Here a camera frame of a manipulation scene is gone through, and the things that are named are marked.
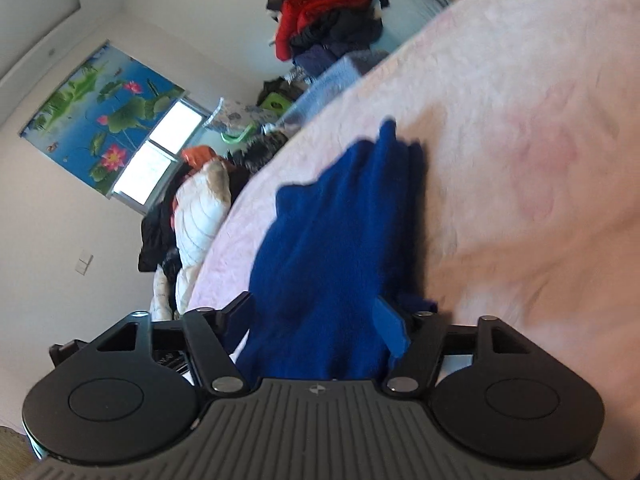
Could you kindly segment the blue fleece garment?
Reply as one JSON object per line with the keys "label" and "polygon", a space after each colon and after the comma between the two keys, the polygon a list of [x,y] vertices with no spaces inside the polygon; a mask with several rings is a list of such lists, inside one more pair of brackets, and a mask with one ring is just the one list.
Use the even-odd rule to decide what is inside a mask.
{"label": "blue fleece garment", "polygon": [[236,365],[266,378],[383,377],[404,349],[383,304],[412,313],[416,241],[426,174],[420,144],[393,119],[309,184],[285,185],[250,271],[255,303]]}

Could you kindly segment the dark clothes pile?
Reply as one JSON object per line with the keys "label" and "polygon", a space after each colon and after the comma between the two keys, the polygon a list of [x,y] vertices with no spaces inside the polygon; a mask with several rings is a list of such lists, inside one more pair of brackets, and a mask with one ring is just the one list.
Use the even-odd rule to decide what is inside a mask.
{"label": "dark clothes pile", "polygon": [[[277,22],[277,30],[284,2],[266,2],[266,10]],[[347,53],[370,49],[382,35],[380,10],[389,4],[388,0],[372,0],[367,9],[333,10],[324,14],[290,39],[292,58],[286,62],[301,68],[308,76],[318,77]]]}

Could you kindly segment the black garment hanging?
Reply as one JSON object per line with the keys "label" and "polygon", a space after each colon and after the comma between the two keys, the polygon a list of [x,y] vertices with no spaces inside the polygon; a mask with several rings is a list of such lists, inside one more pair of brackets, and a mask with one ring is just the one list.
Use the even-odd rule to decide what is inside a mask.
{"label": "black garment hanging", "polygon": [[142,247],[138,257],[138,271],[154,272],[177,247],[174,218],[174,199],[178,188],[190,174],[191,167],[181,164],[165,188],[163,197],[151,207],[141,222]]}

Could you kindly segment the bright window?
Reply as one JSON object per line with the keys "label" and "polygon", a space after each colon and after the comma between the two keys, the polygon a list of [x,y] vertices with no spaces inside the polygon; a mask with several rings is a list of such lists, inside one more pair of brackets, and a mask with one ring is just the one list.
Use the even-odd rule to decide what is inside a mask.
{"label": "bright window", "polygon": [[145,214],[179,169],[181,150],[203,129],[207,117],[191,100],[175,102],[122,170],[110,196]]}

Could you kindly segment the orange garment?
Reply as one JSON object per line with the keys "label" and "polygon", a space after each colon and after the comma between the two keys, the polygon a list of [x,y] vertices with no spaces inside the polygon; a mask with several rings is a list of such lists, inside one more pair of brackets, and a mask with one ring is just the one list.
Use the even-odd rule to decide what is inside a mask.
{"label": "orange garment", "polygon": [[216,152],[208,145],[191,146],[181,151],[182,160],[196,171],[200,171],[217,157]]}

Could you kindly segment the leopard print garment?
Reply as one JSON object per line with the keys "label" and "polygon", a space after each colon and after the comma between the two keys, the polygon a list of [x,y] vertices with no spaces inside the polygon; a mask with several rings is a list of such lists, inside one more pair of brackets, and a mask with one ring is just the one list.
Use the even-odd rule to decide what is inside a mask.
{"label": "leopard print garment", "polygon": [[257,174],[277,152],[288,143],[288,136],[282,131],[255,136],[245,148],[227,156],[228,162],[236,168]]}

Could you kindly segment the green plastic hanger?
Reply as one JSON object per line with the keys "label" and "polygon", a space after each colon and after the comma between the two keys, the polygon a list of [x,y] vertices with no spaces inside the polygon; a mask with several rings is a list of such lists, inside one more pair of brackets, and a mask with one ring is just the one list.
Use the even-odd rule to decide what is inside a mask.
{"label": "green plastic hanger", "polygon": [[232,129],[228,127],[226,131],[220,134],[221,140],[227,144],[239,144],[248,140],[253,134],[260,129],[257,122],[251,122],[242,129]]}

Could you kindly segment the floral pillow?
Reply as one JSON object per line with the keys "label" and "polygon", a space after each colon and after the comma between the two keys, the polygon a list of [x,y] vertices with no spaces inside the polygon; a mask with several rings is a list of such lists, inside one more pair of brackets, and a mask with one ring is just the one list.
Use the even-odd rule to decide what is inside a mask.
{"label": "floral pillow", "polygon": [[259,130],[264,125],[275,124],[279,116],[272,110],[221,98],[205,127],[227,136],[239,136],[245,131]]}

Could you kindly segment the pink floral bed sheet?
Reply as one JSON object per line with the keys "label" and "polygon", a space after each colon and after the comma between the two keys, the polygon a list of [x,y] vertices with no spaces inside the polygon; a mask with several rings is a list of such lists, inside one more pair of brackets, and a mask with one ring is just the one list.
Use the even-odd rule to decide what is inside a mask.
{"label": "pink floral bed sheet", "polygon": [[242,191],[190,307],[247,288],[277,190],[386,117],[428,153],[421,278],[596,388],[593,458],[639,471],[639,0],[457,0],[295,133]]}

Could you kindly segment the green plastic stool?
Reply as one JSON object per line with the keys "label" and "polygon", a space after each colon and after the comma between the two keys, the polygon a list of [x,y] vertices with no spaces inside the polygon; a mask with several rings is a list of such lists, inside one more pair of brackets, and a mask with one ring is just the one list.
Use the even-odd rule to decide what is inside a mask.
{"label": "green plastic stool", "polygon": [[278,92],[270,92],[260,106],[265,110],[272,110],[275,113],[284,114],[292,106],[292,102]]}

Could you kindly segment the light blue fleece blanket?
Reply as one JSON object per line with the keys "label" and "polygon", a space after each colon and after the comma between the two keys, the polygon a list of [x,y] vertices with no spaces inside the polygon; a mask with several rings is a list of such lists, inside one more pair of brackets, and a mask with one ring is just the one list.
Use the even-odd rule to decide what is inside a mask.
{"label": "light blue fleece blanket", "polygon": [[385,51],[354,51],[326,70],[274,124],[287,136],[304,128],[345,90],[387,58]]}

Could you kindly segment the red jacket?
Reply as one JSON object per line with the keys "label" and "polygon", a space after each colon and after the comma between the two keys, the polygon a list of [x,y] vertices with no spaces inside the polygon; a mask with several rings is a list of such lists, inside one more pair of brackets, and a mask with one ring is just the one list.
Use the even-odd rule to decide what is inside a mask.
{"label": "red jacket", "polygon": [[274,55],[281,62],[292,58],[290,39],[306,26],[333,10],[363,10],[372,0],[285,0],[276,36],[273,38]]}

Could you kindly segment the light blue pillow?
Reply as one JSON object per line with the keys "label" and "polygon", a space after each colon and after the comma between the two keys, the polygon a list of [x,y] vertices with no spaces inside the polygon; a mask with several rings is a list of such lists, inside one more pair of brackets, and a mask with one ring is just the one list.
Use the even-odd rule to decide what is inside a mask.
{"label": "light blue pillow", "polygon": [[450,5],[449,0],[388,0],[380,10],[383,31],[373,45],[375,50],[388,53],[416,36],[429,22],[437,18]]}

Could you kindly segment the white wall switch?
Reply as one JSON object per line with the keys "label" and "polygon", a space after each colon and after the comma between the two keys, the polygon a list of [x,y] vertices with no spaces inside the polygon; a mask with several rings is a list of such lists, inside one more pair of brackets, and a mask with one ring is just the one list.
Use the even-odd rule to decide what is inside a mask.
{"label": "white wall switch", "polygon": [[93,254],[88,250],[83,250],[75,264],[75,271],[80,275],[85,275],[93,260]]}

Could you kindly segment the lotus flower wall poster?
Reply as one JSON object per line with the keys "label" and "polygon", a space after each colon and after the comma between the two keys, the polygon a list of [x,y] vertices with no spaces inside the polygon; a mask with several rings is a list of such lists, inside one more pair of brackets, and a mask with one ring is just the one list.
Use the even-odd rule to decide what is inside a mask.
{"label": "lotus flower wall poster", "polygon": [[20,137],[107,195],[183,95],[178,84],[106,42],[53,91]]}

